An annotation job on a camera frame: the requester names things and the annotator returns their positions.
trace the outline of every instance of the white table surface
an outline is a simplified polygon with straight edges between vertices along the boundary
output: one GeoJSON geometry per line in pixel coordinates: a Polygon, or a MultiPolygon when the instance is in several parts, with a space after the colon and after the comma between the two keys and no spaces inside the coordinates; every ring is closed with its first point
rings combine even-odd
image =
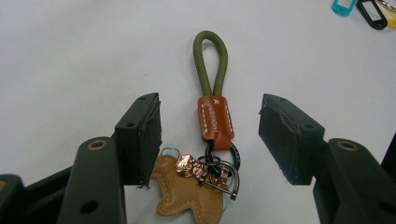
{"type": "MultiPolygon", "coordinates": [[[[332,1],[2,1],[0,174],[25,186],[73,164],[78,146],[110,136],[139,96],[160,94],[162,147],[195,157],[205,143],[192,41],[217,33],[229,52],[223,95],[242,159],[237,200],[221,223],[319,223],[311,186],[291,186],[258,136],[262,95],[285,97],[382,161],[396,130],[396,31],[372,29],[332,1]]],[[[219,61],[207,45],[213,83],[219,61]]],[[[126,188],[128,223],[161,217],[155,180],[126,188]]]]}

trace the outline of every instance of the plastic key tag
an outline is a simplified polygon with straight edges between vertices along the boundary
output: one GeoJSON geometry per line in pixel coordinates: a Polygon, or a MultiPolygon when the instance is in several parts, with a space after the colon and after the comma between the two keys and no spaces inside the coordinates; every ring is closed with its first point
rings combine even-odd
{"type": "Polygon", "coordinates": [[[334,0],[332,10],[341,16],[348,16],[357,0],[334,0]]]}
{"type": "Polygon", "coordinates": [[[375,0],[359,0],[356,7],[367,23],[374,29],[383,30],[387,27],[388,21],[375,3],[375,0]]]}
{"type": "Polygon", "coordinates": [[[376,3],[376,5],[381,10],[382,14],[384,14],[385,18],[388,20],[388,27],[389,28],[396,28],[396,13],[390,11],[389,9],[385,8],[380,3],[376,3]]]}

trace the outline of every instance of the gold charm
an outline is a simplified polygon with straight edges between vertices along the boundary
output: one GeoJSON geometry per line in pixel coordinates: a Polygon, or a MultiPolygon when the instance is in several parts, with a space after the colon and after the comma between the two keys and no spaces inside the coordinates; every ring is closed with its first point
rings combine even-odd
{"type": "Polygon", "coordinates": [[[176,172],[184,177],[194,176],[195,179],[199,179],[204,173],[204,165],[187,154],[177,159],[176,172]]]}

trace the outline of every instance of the colorful key tag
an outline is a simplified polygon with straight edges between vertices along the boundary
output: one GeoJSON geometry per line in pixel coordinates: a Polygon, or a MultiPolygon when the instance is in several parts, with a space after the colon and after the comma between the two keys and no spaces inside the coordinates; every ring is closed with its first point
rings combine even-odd
{"type": "Polygon", "coordinates": [[[390,6],[386,7],[383,4],[386,3],[376,3],[379,7],[379,9],[381,9],[382,14],[384,14],[385,18],[388,20],[388,27],[389,28],[396,28],[396,12],[392,11],[392,8],[390,8],[390,6]]]}
{"type": "Polygon", "coordinates": [[[341,16],[348,16],[355,6],[357,0],[335,0],[332,3],[332,10],[341,16]]]}

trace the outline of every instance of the keychain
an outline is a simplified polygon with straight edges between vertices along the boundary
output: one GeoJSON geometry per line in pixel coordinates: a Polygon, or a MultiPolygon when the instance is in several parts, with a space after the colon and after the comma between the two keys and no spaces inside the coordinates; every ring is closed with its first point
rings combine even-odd
{"type": "Polygon", "coordinates": [[[227,70],[228,54],[221,38],[213,32],[202,31],[193,43],[193,55],[203,97],[198,100],[201,136],[207,142],[205,155],[195,159],[180,156],[178,150],[165,148],[158,156],[152,175],[157,179],[163,198],[157,205],[161,216],[172,216],[186,209],[192,210],[197,223],[219,223],[226,207],[224,193],[235,200],[239,190],[241,159],[234,138],[227,100],[221,96],[227,70]],[[213,92],[202,55],[202,43],[207,39],[219,52],[219,69],[213,92]],[[213,156],[213,151],[229,150],[233,164],[213,156]]]}

